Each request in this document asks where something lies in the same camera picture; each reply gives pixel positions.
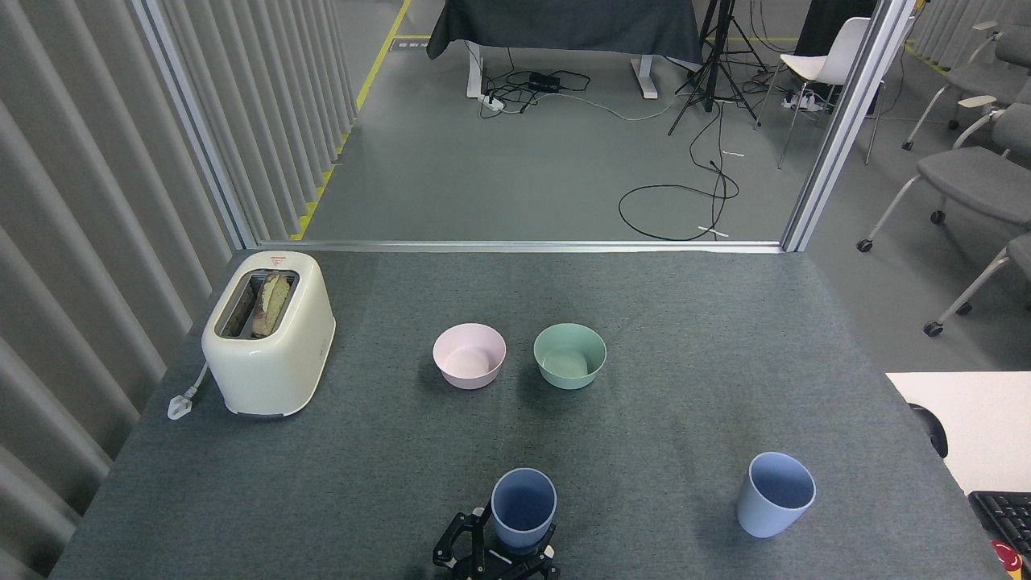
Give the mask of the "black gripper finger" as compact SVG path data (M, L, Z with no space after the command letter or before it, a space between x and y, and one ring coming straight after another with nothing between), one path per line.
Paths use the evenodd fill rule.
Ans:
M470 513L454 514L448 528L433 548L433 564L448 569L453 579L486 579L485 528L491 516L492 507L476 507ZM470 535L471 548L467 557L459 559L454 556L454 543L463 535Z
M525 558L526 579L534 579L537 576L540 579L557 579L561 575L561 571L555 565L555 549L551 546L555 532L556 525L550 524L541 541L534 547L529 557Z

